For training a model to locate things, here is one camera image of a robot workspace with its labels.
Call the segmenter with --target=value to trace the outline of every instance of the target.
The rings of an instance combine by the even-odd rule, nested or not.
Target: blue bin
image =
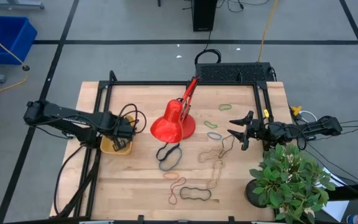
[[[0,16],[0,43],[24,61],[37,31],[26,17]],[[0,47],[0,64],[20,65],[12,55]]]

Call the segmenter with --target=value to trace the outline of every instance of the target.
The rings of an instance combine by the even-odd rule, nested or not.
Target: computer tower
[[[214,27],[218,0],[191,0],[193,31],[211,31]]]

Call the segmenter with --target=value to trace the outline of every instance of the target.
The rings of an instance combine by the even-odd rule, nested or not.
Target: potted plant
[[[327,204],[325,189],[335,190],[324,172],[312,158],[305,158],[294,145],[276,145],[265,152],[264,161],[259,164],[262,170],[251,169],[255,177],[246,187],[248,201],[257,207],[280,208],[275,218],[283,218],[288,224],[301,221],[302,214],[314,223],[311,211],[321,210]]]

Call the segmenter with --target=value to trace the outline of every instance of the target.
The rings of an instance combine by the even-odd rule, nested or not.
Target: wooden tabletop
[[[97,87],[98,82],[82,83],[77,110],[93,112]],[[213,160],[204,163],[197,160],[202,151],[221,145],[221,141],[208,138],[208,132],[215,131],[225,137],[229,135],[227,129],[244,131],[243,127],[229,123],[230,119],[241,119],[249,110],[255,112],[254,118],[257,117],[251,86],[196,88],[190,110],[196,121],[196,130],[192,137],[180,143],[183,156],[174,169],[181,177],[187,178],[187,183],[174,190],[178,196],[177,204],[168,203],[173,181],[165,179],[164,172],[158,168],[155,154],[164,143],[151,135],[150,126],[163,115],[168,101],[181,97],[184,92],[185,86],[113,86],[110,102],[112,113],[119,114],[124,105],[134,103],[138,110],[145,113],[147,127],[143,133],[135,136],[132,152],[128,156],[102,154],[91,217],[93,220],[136,220],[138,215],[144,215],[145,220],[226,221],[228,216],[234,216],[236,221],[274,219],[270,208],[256,208],[244,197],[246,184],[253,179],[249,169],[257,168],[262,160],[262,142],[255,139],[250,140],[246,151],[241,151],[239,141],[234,141],[233,150],[223,157],[224,167],[219,185],[211,189],[209,200],[183,200],[178,195],[183,186],[205,189],[206,181],[212,176]],[[268,83],[268,93],[275,121],[291,123],[283,83]],[[232,109],[219,111],[218,106],[223,103],[230,103]],[[219,127],[212,130],[204,125],[204,121]],[[69,140],[64,160],[78,146],[77,140]],[[84,154],[83,149],[62,172],[57,200],[59,210],[78,188]],[[87,199],[88,193],[85,193],[82,214],[85,213]]]

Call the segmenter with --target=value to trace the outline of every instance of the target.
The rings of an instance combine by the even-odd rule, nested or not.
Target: green rubber band
[[[204,124],[205,124],[205,126],[211,128],[211,129],[215,129],[215,128],[218,127],[216,124],[212,124],[212,123],[209,122],[209,121],[204,121]]]
[[[232,106],[231,106],[230,104],[228,104],[228,103],[219,105],[219,110],[220,110],[220,111],[229,110],[229,109],[231,109],[231,108],[232,108]]]

